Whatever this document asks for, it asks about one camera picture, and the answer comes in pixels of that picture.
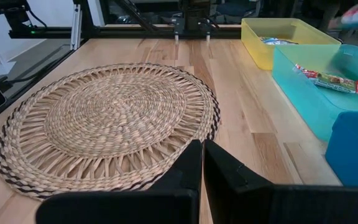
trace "round placemat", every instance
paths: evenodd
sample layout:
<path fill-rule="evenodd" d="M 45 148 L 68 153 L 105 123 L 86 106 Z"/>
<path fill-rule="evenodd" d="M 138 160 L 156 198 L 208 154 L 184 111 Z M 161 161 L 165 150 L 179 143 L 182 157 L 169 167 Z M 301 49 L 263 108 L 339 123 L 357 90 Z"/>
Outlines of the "round placemat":
<path fill-rule="evenodd" d="M 199 79 L 149 63 L 92 68 L 23 101 L 0 132 L 0 176 L 43 200 L 145 189 L 192 139 L 213 139 L 218 102 Z"/>

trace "plastic bin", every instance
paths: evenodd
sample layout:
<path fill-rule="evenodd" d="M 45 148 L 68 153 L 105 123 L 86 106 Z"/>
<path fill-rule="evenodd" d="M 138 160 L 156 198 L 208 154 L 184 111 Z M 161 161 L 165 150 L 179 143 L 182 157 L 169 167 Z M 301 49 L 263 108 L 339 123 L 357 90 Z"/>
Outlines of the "plastic bin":
<path fill-rule="evenodd" d="M 338 116 L 326 159 L 345 186 L 358 186 L 358 112 Z"/>
<path fill-rule="evenodd" d="M 328 141 L 337 116 L 358 111 L 358 94 L 342 93 L 314 85 L 296 69 L 298 63 L 309 70 L 358 79 L 358 47 L 341 45 L 276 46 L 273 77 L 314 134 Z"/>
<path fill-rule="evenodd" d="M 341 44 L 338 40 L 299 19 L 242 19 L 241 41 L 257 66 L 264 70 L 273 68 L 275 46 L 264 44 L 259 37 L 276 37 L 299 44 Z"/>

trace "light wood tabletop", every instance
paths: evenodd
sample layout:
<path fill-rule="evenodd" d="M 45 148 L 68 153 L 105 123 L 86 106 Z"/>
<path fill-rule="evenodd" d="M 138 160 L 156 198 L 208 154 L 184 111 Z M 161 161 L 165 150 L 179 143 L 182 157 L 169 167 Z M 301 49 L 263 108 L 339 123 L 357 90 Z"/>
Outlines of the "light wood tabletop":
<path fill-rule="evenodd" d="M 91 39 L 0 114 L 42 86 L 73 72 L 114 63 L 151 62 L 187 70 L 216 94 L 221 125 L 215 141 L 256 173 L 277 184 L 340 185 L 316 139 L 240 40 Z M 212 223 L 202 186 L 200 223 Z M 13 192 L 0 179 L 0 224 L 34 223 L 39 201 Z"/>

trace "teal plastic bin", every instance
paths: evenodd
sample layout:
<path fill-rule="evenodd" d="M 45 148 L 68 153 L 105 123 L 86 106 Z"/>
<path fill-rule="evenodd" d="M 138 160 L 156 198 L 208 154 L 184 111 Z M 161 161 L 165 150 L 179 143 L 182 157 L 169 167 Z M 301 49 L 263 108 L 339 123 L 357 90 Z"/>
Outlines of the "teal plastic bin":
<path fill-rule="evenodd" d="M 358 47 L 341 45 L 278 46 L 274 50 L 273 77 L 314 134 L 329 141 L 339 113 L 358 111 L 358 94 L 314 85 L 295 64 L 308 70 L 358 80 Z"/>

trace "metal frame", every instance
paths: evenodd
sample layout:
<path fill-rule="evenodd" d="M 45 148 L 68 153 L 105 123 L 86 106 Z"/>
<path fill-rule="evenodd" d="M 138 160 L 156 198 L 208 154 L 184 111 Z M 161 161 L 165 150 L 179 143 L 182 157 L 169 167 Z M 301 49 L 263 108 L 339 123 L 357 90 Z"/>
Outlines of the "metal frame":
<path fill-rule="evenodd" d="M 93 24 L 87 0 L 73 0 L 79 11 L 82 12 L 79 25 L 81 29 L 73 27 L 33 27 L 25 30 L 10 30 L 9 35 L 13 39 L 65 39 L 71 38 L 71 31 L 81 31 L 79 39 L 91 38 L 163 38 L 174 39 L 205 39 L 209 34 L 211 38 L 239 39 L 241 28 L 237 27 L 210 27 L 205 26 L 204 30 L 177 31 L 175 26 L 156 27 L 143 19 L 136 7 L 129 0 L 115 0 L 128 15 L 136 20 L 140 27 L 96 27 Z"/>

